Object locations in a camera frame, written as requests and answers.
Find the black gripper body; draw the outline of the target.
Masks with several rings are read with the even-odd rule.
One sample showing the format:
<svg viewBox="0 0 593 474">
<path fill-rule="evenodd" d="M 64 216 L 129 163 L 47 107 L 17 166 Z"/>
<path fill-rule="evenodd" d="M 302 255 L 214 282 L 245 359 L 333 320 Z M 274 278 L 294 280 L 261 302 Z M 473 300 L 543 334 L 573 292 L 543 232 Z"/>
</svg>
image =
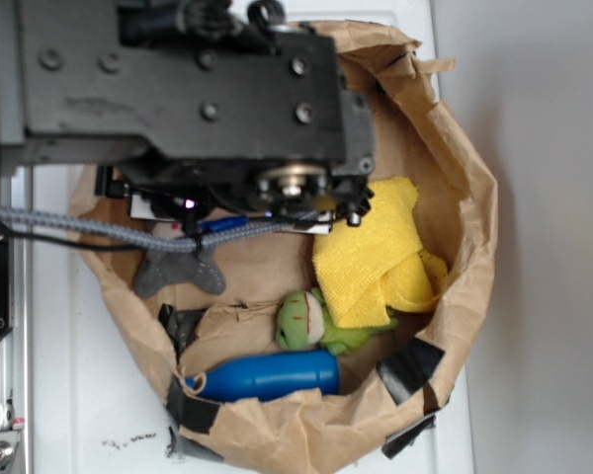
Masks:
<svg viewBox="0 0 593 474">
<path fill-rule="evenodd" d="M 374 154 L 334 40 L 277 1 L 0 1 L 0 178 L 92 164 L 101 195 L 185 221 L 357 226 Z"/>
</svg>

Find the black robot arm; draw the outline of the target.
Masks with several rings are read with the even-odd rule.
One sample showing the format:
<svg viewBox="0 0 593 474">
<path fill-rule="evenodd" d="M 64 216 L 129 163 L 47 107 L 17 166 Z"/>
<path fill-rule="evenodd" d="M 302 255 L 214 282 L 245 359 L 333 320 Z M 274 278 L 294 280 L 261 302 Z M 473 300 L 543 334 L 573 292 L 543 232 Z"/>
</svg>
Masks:
<svg viewBox="0 0 593 474">
<path fill-rule="evenodd" d="M 0 179 L 92 164 L 131 216 L 360 224 L 372 114 L 278 1 L 0 1 Z"/>
</svg>

